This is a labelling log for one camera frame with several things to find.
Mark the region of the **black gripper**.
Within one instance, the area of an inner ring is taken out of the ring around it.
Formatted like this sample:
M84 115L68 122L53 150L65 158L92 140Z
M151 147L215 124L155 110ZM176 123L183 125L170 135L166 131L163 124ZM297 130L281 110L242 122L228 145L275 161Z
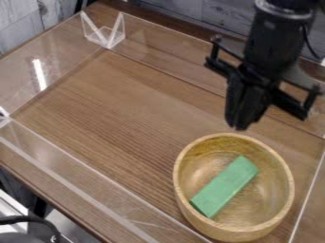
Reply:
M255 0L244 48L239 54L231 54L240 60L238 66L219 58L218 53L230 49L219 36L211 38L212 50L204 66L227 78L224 119L236 130L246 130L271 105L301 120L307 117L319 86L309 86L307 98L298 102L279 89L279 83L302 49L311 46L309 31L319 5L321 0Z

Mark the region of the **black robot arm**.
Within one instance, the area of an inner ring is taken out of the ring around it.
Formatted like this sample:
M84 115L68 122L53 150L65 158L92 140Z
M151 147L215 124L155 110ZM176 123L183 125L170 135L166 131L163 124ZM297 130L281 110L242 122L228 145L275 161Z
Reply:
M255 0L255 15L242 52L211 38L204 67L227 79L224 120L246 130L274 105L305 120L325 84L298 65L321 0Z

